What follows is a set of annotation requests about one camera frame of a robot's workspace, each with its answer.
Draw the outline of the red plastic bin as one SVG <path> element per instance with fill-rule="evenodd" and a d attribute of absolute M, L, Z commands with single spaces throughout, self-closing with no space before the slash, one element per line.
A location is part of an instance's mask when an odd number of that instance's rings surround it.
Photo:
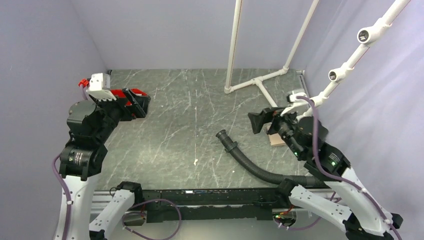
<path fill-rule="evenodd" d="M 138 88 L 131 88 L 130 89 L 136 96 L 139 97 L 145 97 L 148 96 L 147 93 L 143 92 L 142 90 L 138 89 Z M 122 89 L 111 89 L 110 90 L 111 93 L 116 97 L 116 98 L 124 98 L 127 99 L 127 103 L 125 104 L 126 106 L 131 106 L 132 103 L 128 100 L 128 98 L 125 96 L 124 92 Z"/>

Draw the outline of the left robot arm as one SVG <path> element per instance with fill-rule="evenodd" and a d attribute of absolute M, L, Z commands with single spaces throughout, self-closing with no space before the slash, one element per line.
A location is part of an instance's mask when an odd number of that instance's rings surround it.
<path fill-rule="evenodd" d="M 90 222 L 95 188 L 107 155 L 105 143 L 120 122 L 145 118 L 151 97 L 136 88 L 113 89 L 108 99 L 90 96 L 68 111 L 69 140 L 51 167 L 61 188 L 56 240 L 105 240 L 118 218 L 144 203 L 141 185 L 125 182 L 119 195 Z"/>

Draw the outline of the tan leather card holder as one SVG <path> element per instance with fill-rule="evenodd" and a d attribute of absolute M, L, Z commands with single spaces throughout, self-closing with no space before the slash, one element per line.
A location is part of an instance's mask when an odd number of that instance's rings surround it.
<path fill-rule="evenodd" d="M 278 135 L 277 133 L 270 134 L 268 136 L 268 138 L 269 138 L 270 145 L 272 147 L 281 147 L 281 146 L 285 146 L 286 145 L 286 143 L 281 139 L 281 136 Z"/>

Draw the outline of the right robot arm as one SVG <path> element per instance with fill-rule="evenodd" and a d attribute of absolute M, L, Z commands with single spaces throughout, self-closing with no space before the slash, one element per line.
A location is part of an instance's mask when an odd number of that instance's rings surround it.
<path fill-rule="evenodd" d="M 251 128 L 258 134 L 270 124 L 267 134 L 277 134 L 304 167 L 338 195 L 344 205 L 311 193 L 291 179 L 279 182 L 276 203 L 307 209 L 342 230 L 349 240 L 401 239 L 403 218 L 385 210 L 359 180 L 347 157 L 326 142 L 328 130 L 317 115 L 298 119 L 296 113 L 281 115 L 278 107 L 248 113 Z"/>

